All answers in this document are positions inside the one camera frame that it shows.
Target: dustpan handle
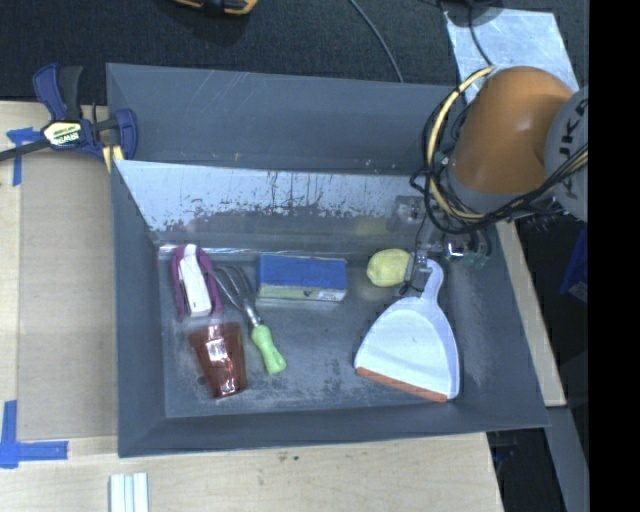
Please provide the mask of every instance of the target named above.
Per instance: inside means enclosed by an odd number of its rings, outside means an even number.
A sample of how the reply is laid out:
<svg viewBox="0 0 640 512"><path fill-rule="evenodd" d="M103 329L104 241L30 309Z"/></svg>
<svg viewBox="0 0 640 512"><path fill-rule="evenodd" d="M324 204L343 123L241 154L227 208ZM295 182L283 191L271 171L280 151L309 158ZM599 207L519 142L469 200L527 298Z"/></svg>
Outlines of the dustpan handle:
<svg viewBox="0 0 640 512"><path fill-rule="evenodd" d="M427 260L427 267L431 269L431 274L429 274L429 279L427 279L427 283L424 286L421 298L428 302L437 303L438 292L440 291L440 286L442 286L442 281L444 281L444 272L442 267L433 260Z"/></svg>

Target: white dustpan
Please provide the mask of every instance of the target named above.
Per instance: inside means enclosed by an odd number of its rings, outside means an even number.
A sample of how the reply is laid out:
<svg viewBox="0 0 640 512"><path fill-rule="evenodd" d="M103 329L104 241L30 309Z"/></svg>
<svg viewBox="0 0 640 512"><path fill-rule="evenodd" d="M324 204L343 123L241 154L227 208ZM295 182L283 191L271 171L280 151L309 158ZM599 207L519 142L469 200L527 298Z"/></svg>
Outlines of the white dustpan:
<svg viewBox="0 0 640 512"><path fill-rule="evenodd" d="M392 304L369 329L354 360L362 377L444 402L460 389L458 348L438 306L442 267L427 260L431 275L420 297Z"/></svg>

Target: blue tape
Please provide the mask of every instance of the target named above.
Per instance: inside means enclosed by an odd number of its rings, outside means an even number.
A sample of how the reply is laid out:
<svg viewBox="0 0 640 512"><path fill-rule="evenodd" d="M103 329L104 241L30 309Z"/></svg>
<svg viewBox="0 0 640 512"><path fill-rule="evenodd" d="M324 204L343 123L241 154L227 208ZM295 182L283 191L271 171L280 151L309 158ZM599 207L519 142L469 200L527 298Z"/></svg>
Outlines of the blue tape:
<svg viewBox="0 0 640 512"><path fill-rule="evenodd" d="M16 441L17 401L4 403L2 437L0 438L0 468L15 469L23 461L67 459L69 441L21 443Z"/></svg>
<svg viewBox="0 0 640 512"><path fill-rule="evenodd" d="M9 130L7 137L16 147L26 142L37 142L44 139L44 136L33 128L18 128L17 130ZM22 157L17 156L13 160L13 186L16 187L22 183Z"/></svg>

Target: blue clamp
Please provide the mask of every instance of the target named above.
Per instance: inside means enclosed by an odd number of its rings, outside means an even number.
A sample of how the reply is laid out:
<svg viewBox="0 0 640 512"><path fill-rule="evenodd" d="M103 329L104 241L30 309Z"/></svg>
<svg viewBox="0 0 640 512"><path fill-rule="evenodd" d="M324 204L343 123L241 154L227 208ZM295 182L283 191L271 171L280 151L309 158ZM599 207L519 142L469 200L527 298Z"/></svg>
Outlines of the blue clamp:
<svg viewBox="0 0 640 512"><path fill-rule="evenodd" d="M16 441L17 402L4 403L2 438L0 438L0 468L15 469L20 462L35 460L65 460L69 441L21 443Z"/></svg>
<svg viewBox="0 0 640 512"><path fill-rule="evenodd" d="M54 151L76 151L104 162L107 146L100 140L100 132L113 130L112 144L120 147L125 159L133 158L138 146L136 119L132 110L120 109L105 121L93 122L84 119L78 104L78 80L82 73L81 66L60 67L49 64L33 76L33 88L38 101L42 103L51 116L50 122L38 133L37 140L27 142L26 132L18 132L17 139L11 139L20 145L0 151L0 162L10 158L50 148ZM20 183L22 167L14 167L14 185Z"/></svg>
<svg viewBox="0 0 640 512"><path fill-rule="evenodd" d="M9 130L7 137L16 147L22 146L25 142L37 142L44 139L42 134L33 128L18 128L17 130ZM22 156L18 155L13 161L13 186L16 187L22 183Z"/></svg>

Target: purple handle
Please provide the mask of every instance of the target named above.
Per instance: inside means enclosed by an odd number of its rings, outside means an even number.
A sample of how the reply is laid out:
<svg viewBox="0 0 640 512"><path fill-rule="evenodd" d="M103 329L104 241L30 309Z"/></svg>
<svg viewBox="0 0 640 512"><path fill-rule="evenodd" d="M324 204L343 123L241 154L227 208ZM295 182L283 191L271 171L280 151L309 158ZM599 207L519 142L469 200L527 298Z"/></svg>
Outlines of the purple handle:
<svg viewBox="0 0 640 512"><path fill-rule="evenodd" d="M178 320L182 320L186 313L184 307L183 291L182 287L180 286L180 273L178 271L178 266L180 265L180 261L182 260L182 258L184 258L184 250L186 249L186 247L186 244L181 245L173 251L171 264L169 266L169 271L171 272L171 282L173 284L173 294L175 296L176 305L178 307ZM221 315L222 300L220 300L216 280L213 276L213 263L211 263L209 256L207 256L207 253L204 252L200 247L196 247L196 260L198 262L200 270L202 270L204 282L207 285L207 291L209 292L209 299L211 299L211 304L213 305L210 315Z"/></svg>

